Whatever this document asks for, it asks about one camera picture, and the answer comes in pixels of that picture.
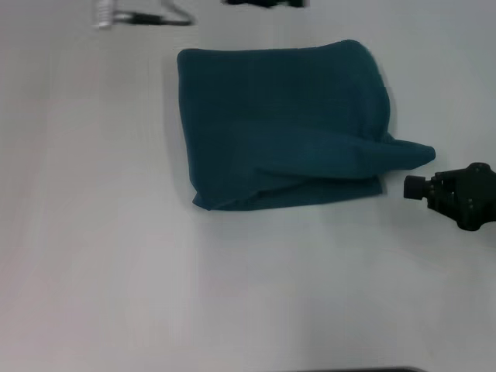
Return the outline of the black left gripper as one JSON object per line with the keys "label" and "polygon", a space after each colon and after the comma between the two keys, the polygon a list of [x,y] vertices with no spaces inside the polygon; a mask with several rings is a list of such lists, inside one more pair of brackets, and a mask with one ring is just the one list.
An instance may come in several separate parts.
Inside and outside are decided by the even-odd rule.
{"label": "black left gripper", "polygon": [[254,5],[260,8],[270,9],[283,5],[292,8],[304,8],[308,5],[308,0],[221,0],[227,5]]}

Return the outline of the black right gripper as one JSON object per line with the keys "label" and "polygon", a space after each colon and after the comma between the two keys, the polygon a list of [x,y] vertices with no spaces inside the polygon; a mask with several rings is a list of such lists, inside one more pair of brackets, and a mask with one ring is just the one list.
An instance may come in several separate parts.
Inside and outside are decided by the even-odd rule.
{"label": "black right gripper", "polygon": [[464,169],[436,172],[430,179],[408,175],[404,198],[425,198],[428,208],[456,217],[460,229],[477,231],[496,222],[496,172],[489,164],[472,163]]}

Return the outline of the teal t-shirt with cream print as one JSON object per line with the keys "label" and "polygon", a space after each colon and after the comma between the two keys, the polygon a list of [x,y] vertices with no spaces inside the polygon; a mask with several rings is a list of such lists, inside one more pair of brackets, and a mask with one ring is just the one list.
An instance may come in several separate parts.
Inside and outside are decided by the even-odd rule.
{"label": "teal t-shirt with cream print", "polygon": [[388,89],[355,40],[273,50],[187,49],[178,101],[194,204],[253,211],[379,195],[435,159],[388,131]]}

